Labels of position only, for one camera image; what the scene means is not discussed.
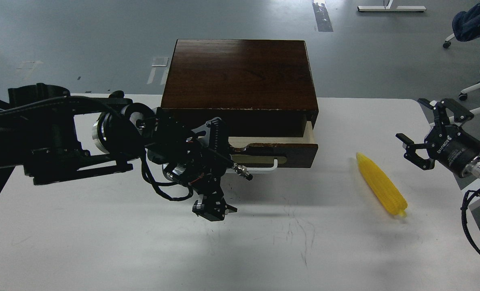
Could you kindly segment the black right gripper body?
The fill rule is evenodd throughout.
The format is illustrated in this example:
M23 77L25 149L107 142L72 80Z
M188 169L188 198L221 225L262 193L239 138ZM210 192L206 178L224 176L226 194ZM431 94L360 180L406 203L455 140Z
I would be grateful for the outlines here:
M427 149L430 157L458 177L480 178L480 141L456 124L432 127L425 139L434 139L436 146Z

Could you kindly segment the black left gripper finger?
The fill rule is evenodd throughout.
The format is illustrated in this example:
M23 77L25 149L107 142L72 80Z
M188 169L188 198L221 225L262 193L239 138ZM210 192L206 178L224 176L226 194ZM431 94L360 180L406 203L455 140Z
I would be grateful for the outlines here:
M238 209L229 205L223 197L213 198L211 203L211 221L223 221L230 213L237 213Z
M198 217L211 221L206 205L207 197L205 195L199 195L198 199L193 204L192 212Z

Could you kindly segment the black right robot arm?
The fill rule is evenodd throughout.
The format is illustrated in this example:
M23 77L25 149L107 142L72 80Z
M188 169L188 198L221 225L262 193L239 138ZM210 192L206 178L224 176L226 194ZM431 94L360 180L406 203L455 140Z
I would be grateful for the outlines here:
M395 135L403 143L404 158L422 170L433 169L438 161L458 177L480 179L480 140L462 129L475 115L449 98L417 102L432 111L434 124L423 143L414 143L403 133Z

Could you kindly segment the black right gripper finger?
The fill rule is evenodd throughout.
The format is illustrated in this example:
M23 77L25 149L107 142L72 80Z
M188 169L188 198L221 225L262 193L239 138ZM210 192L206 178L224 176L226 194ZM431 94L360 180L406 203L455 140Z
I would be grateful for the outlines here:
M441 101L429 101L426 98L419 98L418 103L432 111L434 122L430 127L437 127L448 124L465 124L471 121L475 115L463 105L452 98L443 98Z
M395 137L403 143L403 148L406 151L403 157L406 160L410 161L412 164L414 164L418 168L421 168L422 170L434 169L435 159L430 157L430 154L428 154L429 158L422 158L416 152L417 150L430 149L435 147L436 142L434 142L434 139L425 139L422 144L419 144L414 143L414 141L408 138L408 136L406 136L405 134L396 134Z

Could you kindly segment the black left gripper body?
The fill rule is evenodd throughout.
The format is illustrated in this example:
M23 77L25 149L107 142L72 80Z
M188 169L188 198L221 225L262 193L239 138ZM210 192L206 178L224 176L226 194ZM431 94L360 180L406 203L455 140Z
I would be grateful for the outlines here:
M233 161L229 130L219 117L188 129L158 107L144 120L144 136L147 149L144 159L165 166L163 172L168 182L155 181L149 167L144 168L144 180L161 197L169 198L161 187L173 185L188 188L187 198L201 190L215 192L227 169L249 181L253 178L247 167Z

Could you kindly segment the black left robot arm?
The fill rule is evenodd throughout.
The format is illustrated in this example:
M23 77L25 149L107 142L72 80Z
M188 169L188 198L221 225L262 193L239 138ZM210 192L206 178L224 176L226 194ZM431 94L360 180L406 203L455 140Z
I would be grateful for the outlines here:
M185 201L197 194L193 213L222 221L237 212L221 189L226 170L253 178L233 161L218 117L188 129L122 91L86 97L43 83L11 88L8 97L0 100L0 169L21 165L35 185L125 173L139 159L142 178L157 195Z

